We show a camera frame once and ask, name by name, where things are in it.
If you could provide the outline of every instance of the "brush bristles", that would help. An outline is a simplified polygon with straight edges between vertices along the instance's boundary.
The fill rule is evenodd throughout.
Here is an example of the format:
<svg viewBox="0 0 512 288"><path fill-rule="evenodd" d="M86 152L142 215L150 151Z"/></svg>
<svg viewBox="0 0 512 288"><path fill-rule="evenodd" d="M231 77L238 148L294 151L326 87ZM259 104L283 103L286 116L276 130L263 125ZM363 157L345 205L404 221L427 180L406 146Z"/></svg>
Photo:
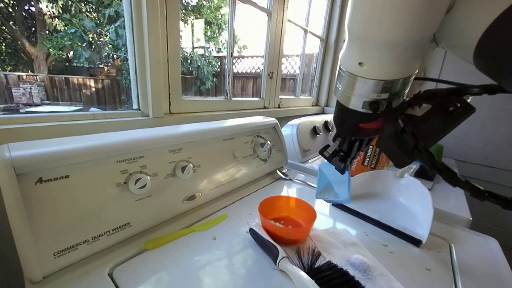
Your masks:
<svg viewBox="0 0 512 288"><path fill-rule="evenodd" d="M315 280L319 288L363 288L351 274L332 261L318 264L321 253L316 248L305 248L305 252L295 250L295 256L300 269Z"/></svg>

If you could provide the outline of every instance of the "window pane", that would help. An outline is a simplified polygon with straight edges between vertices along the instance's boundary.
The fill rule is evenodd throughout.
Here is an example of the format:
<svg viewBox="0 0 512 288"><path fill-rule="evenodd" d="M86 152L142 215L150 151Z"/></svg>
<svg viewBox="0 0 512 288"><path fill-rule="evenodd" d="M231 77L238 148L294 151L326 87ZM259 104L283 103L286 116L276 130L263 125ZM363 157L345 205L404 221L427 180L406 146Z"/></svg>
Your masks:
<svg viewBox="0 0 512 288"><path fill-rule="evenodd" d="M238 4L235 20L231 96L259 98L268 18L249 5Z"/></svg>
<svg viewBox="0 0 512 288"><path fill-rule="evenodd" d="M292 20L299 26L305 26L308 2L310 0L289 0L287 20Z"/></svg>
<svg viewBox="0 0 512 288"><path fill-rule="evenodd" d="M225 95L227 0L182 0L179 10L182 96Z"/></svg>
<svg viewBox="0 0 512 288"><path fill-rule="evenodd" d="M180 4L180 90L185 98L260 96L268 16L251 2L236 2L231 15L235 34L228 36L233 10L228 4Z"/></svg>
<svg viewBox="0 0 512 288"><path fill-rule="evenodd" d="M0 4L0 114L135 109L121 0L36 4Z"/></svg>
<svg viewBox="0 0 512 288"><path fill-rule="evenodd" d="M300 76L300 55L303 48L303 31L286 23L284 50L281 60L281 95L292 96L297 93Z"/></svg>
<svg viewBox="0 0 512 288"><path fill-rule="evenodd" d="M310 7L308 29L318 36L323 32L326 18L326 0L315 0Z"/></svg>
<svg viewBox="0 0 512 288"><path fill-rule="evenodd" d="M262 7L262 8L268 8L268 0L251 0L255 5Z"/></svg>
<svg viewBox="0 0 512 288"><path fill-rule="evenodd" d="M311 34L307 36L305 42L305 53L302 56L302 87L299 95L313 95L313 84L316 77L316 68L318 68L318 52L319 52L319 40L313 37Z"/></svg>

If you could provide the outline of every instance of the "wooden fence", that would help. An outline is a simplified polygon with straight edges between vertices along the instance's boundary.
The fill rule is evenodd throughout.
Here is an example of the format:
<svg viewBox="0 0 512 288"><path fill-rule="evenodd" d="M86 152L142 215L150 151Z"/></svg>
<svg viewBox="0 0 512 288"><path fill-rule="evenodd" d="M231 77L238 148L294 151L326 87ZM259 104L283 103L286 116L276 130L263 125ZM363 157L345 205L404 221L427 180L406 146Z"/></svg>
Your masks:
<svg viewBox="0 0 512 288"><path fill-rule="evenodd" d="M225 96L225 58L219 60L215 82L207 93L196 93L193 77L182 76L183 96ZM233 58L233 98L259 98L262 95L262 56ZM281 60L281 95L308 93L311 88L315 55L287 55ZM38 76L19 72L0 72L0 106L4 104L63 104L91 108L100 111L131 109L131 93L115 77L79 77L79 76Z"/></svg>
<svg viewBox="0 0 512 288"><path fill-rule="evenodd" d="M129 92L118 79L0 72L0 104L41 101L102 111L131 108Z"/></svg>

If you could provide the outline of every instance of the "window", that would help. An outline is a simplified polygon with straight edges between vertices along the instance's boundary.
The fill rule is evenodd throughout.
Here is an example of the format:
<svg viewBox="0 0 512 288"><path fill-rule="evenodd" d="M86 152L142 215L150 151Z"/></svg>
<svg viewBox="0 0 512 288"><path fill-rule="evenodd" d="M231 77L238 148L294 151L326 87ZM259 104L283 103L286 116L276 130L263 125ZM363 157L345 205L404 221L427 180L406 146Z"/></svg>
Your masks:
<svg viewBox="0 0 512 288"><path fill-rule="evenodd" d="M121 0L1 2L0 116L135 111L124 15Z"/></svg>
<svg viewBox="0 0 512 288"><path fill-rule="evenodd" d="M311 104L318 93L326 8L327 0L287 2L279 84L281 106L295 106L300 98L302 103Z"/></svg>
<svg viewBox="0 0 512 288"><path fill-rule="evenodd" d="M182 0L179 8L175 4L179 18L169 16L169 26L179 20L179 32L169 34L169 47L179 39L180 79L171 79L171 111L284 108L283 101L313 106L327 5L327 0Z"/></svg>
<svg viewBox="0 0 512 288"><path fill-rule="evenodd" d="M319 112L318 69L331 77L335 55L324 12L340 2L303 4L305 23L295 0L3 0L0 144Z"/></svg>

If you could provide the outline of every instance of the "brand label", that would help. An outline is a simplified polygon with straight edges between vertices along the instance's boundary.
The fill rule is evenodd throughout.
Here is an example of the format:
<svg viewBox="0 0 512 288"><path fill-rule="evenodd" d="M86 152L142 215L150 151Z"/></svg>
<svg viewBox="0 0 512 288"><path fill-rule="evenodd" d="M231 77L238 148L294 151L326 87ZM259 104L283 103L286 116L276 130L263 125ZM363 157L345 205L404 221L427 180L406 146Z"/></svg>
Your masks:
<svg viewBox="0 0 512 288"><path fill-rule="evenodd" d="M71 245L68 245L68 247L63 247L63 248L60 248L60 250L55 250L55 252L52 253L52 260L57 260L57 258L67 256L67 255L70 255L70 253L75 253L75 252L78 252L79 248L89 247L89 245L92 245L92 244L97 244L97 242L100 242L102 239L113 237L113 236L116 236L118 232L127 231L129 228L131 228L131 223L123 223L123 224L119 224L119 226L116 226L116 228L111 228L111 229L107 229L107 231L103 231L103 232L94 234L94 236L91 236L91 237L87 237L87 239L83 239L83 240L79 240L79 242L75 242L75 244L71 244Z"/></svg>
<svg viewBox="0 0 512 288"><path fill-rule="evenodd" d="M55 183L55 181L63 181L63 180L68 180L70 176L68 175L60 175L60 176L55 176L55 178L43 178L43 176L38 176L33 183L33 186L41 186L41 184L47 184L47 183Z"/></svg>

